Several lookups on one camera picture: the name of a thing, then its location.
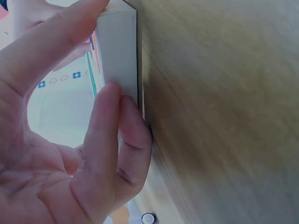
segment wood grain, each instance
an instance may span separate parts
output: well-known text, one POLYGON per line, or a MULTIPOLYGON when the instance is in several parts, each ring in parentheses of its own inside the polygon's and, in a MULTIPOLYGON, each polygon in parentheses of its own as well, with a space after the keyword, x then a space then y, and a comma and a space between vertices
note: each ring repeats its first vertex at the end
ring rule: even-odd
POLYGON ((299 223, 298 1, 127 2, 163 207, 187 224, 299 223))

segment white cardboard box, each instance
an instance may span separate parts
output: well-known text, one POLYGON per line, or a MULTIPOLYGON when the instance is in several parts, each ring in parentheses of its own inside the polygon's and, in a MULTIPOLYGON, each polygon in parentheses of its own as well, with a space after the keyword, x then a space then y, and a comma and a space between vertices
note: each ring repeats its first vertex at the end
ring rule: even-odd
POLYGON ((94 72, 91 78, 96 92, 116 82, 123 94, 137 102, 136 10, 122 0, 110 0, 97 20, 95 41, 100 72, 94 72))

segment palm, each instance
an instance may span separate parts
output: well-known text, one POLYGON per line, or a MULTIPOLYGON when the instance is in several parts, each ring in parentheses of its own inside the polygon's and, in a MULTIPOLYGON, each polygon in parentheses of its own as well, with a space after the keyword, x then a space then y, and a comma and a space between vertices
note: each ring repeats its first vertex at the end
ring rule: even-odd
MULTIPOLYGON (((21 105, 14 107, 25 111, 21 105)), ((77 151, 52 144, 30 131, 22 117, 13 120, 16 122, 6 126, 6 133, 11 130, 9 135, 15 137, 7 139, 6 144, 14 145, 15 153, 5 153, 11 149, 0 151, 0 158, 5 158, 2 161, 5 168, 0 172, 2 218, 10 223, 24 220, 26 223, 76 223, 72 218, 78 222, 79 217, 78 223, 88 223, 90 219, 70 187, 70 174, 81 162, 77 151)))

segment small round knob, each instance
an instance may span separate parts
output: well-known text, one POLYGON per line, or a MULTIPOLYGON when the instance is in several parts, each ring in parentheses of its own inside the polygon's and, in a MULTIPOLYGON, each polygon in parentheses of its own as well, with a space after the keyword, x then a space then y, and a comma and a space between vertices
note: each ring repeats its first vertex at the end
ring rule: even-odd
POLYGON ((145 213, 141 217, 142 224, 154 224, 156 221, 156 217, 152 213, 145 213))

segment finger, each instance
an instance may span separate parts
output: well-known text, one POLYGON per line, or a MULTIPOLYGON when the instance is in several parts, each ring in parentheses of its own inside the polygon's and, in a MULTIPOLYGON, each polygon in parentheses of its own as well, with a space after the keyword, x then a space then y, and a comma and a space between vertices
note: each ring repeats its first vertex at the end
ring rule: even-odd
POLYGON ((46 21, 52 16, 54 16, 56 13, 59 13, 61 10, 63 10, 63 7, 56 6, 49 4, 47 2, 42 2, 43 4, 43 13, 38 13, 39 18, 36 20, 38 21, 46 21))
POLYGON ((0 52, 0 80, 24 96, 87 40, 108 0, 81 0, 34 27, 0 52))
POLYGON ((64 60, 62 60, 54 69, 53 71, 58 71, 59 69, 63 68, 64 66, 72 63, 76 59, 82 57, 87 52, 91 51, 90 43, 84 43, 76 48, 73 52, 71 52, 64 60))
POLYGON ((151 159, 152 137, 134 100, 120 100, 122 145, 118 156, 115 209, 136 196, 142 189, 151 159))
POLYGON ((68 146, 62 146, 58 144, 54 144, 54 145, 61 155, 66 172, 69 175, 74 174, 83 163, 83 159, 80 157, 80 153, 79 153, 83 146, 79 146, 77 148, 71 148, 68 146))
POLYGON ((120 95, 116 84, 106 85, 97 95, 84 141, 84 167, 71 181, 74 195, 92 220, 99 210, 108 215, 114 203, 120 95))

